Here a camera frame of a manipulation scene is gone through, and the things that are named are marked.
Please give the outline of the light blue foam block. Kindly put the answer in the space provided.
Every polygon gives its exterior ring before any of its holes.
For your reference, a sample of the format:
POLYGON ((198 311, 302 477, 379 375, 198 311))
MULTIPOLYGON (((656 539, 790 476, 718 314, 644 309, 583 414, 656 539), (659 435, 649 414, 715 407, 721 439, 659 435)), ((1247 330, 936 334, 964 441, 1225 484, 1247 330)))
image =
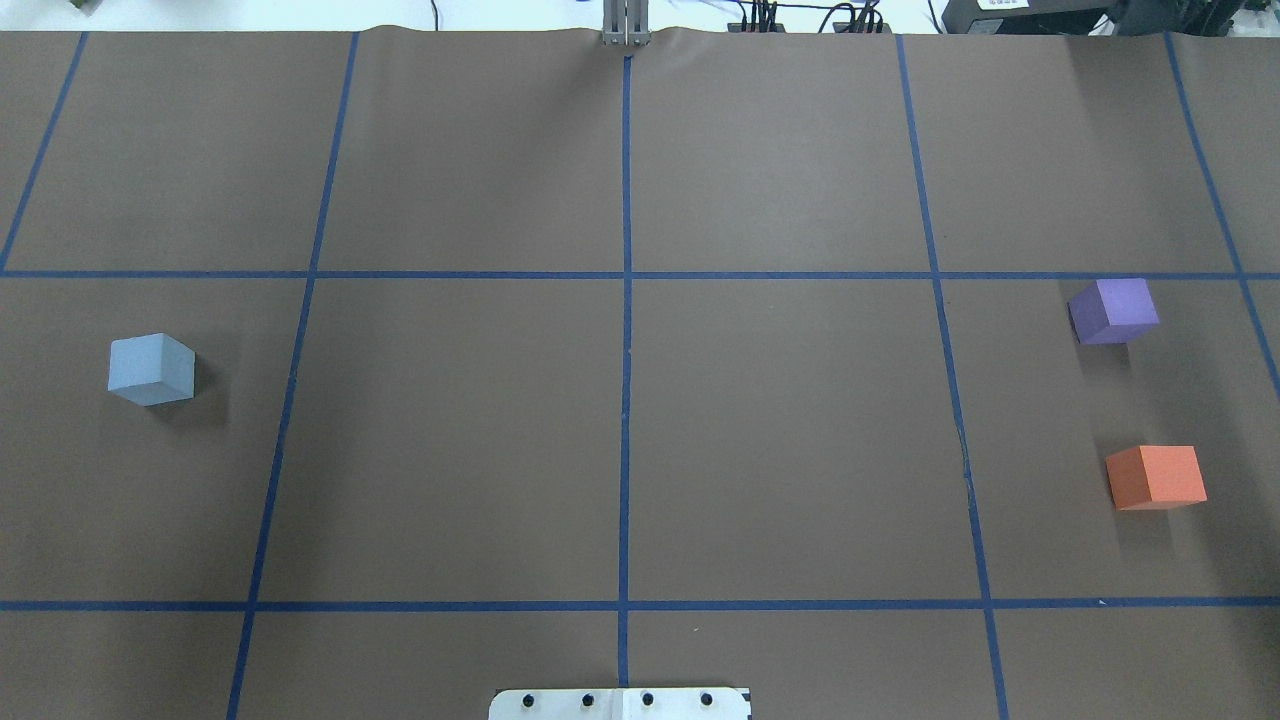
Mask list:
POLYGON ((108 392, 148 407, 195 397, 196 352, 164 333, 114 340, 108 392))

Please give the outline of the purple foam block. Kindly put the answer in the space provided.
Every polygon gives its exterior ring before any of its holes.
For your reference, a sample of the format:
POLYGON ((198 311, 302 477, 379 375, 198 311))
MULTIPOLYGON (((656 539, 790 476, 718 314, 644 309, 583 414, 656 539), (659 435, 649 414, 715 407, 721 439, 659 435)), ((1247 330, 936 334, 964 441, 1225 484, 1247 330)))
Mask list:
POLYGON ((1146 278, 1092 281, 1068 301, 1079 345, 1125 345, 1161 320, 1146 278))

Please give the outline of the orange foam block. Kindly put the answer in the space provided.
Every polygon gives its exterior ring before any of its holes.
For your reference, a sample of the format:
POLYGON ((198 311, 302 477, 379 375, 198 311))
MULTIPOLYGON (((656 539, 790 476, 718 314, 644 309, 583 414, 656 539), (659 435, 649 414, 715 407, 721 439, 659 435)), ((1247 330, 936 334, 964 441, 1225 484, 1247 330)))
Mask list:
POLYGON ((1169 510, 1207 501, 1192 446, 1138 445, 1108 455, 1103 464, 1117 511, 1169 510))

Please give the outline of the aluminium profile at edge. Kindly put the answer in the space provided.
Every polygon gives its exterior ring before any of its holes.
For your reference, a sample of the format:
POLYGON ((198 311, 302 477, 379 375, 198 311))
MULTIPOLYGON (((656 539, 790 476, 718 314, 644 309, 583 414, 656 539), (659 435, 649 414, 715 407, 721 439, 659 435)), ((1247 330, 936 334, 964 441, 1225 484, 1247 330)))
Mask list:
POLYGON ((652 41, 648 0, 602 3, 602 42, 609 47, 643 47, 652 41))

